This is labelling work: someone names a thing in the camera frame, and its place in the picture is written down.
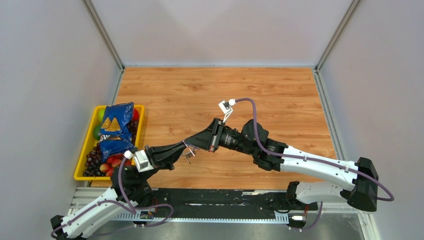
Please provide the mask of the silver wire keyring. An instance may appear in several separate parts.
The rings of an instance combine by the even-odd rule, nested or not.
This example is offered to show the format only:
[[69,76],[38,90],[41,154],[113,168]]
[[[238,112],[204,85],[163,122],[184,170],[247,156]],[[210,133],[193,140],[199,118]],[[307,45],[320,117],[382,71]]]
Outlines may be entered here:
[[187,152],[182,153],[181,155],[185,157],[186,161],[191,165],[190,159],[196,156],[196,151],[199,150],[197,146],[194,146],[190,143],[187,143],[186,141],[182,141],[182,143],[185,145]]

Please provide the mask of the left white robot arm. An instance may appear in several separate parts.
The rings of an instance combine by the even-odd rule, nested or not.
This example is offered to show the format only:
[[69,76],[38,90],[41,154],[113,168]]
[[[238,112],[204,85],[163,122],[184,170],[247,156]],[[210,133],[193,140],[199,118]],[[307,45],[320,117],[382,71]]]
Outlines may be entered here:
[[163,207],[172,210],[170,204],[153,200],[148,179],[159,170],[173,170],[174,163],[188,147],[181,141],[126,150],[120,165],[113,170],[112,186],[73,214],[53,217],[50,236],[55,240],[86,240],[122,212],[136,215],[138,211],[155,212]]

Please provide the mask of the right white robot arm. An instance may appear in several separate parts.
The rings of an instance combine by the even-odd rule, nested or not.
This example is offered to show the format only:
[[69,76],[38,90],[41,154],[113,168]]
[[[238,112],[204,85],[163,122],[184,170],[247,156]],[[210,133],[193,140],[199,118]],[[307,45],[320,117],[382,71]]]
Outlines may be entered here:
[[368,158],[345,161],[301,151],[269,138],[269,132],[253,119],[237,131],[214,118],[206,129],[186,138],[185,143],[209,152],[223,147],[250,155],[253,163],[266,171],[301,173],[320,179],[315,183],[289,183],[285,201],[292,209],[315,202],[346,202],[361,211],[377,210],[379,176]]

